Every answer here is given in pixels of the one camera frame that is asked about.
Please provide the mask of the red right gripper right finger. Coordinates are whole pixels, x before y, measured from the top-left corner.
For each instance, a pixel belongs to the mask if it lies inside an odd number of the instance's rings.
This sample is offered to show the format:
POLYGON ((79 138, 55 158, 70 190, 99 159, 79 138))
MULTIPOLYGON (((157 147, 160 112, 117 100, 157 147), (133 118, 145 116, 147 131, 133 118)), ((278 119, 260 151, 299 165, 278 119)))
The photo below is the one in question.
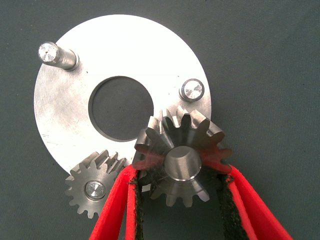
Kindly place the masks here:
POLYGON ((255 189, 234 166, 217 191, 226 240, 291 240, 255 189))

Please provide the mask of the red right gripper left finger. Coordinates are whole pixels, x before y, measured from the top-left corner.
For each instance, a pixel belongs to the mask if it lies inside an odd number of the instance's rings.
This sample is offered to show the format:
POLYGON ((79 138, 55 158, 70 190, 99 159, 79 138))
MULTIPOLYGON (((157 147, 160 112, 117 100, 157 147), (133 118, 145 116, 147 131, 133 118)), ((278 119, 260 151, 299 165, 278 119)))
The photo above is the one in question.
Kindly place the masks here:
POLYGON ((139 171, 125 167, 111 189, 102 212, 90 235, 91 240, 117 240, 126 213, 125 239, 142 240, 142 190, 138 185, 139 171))

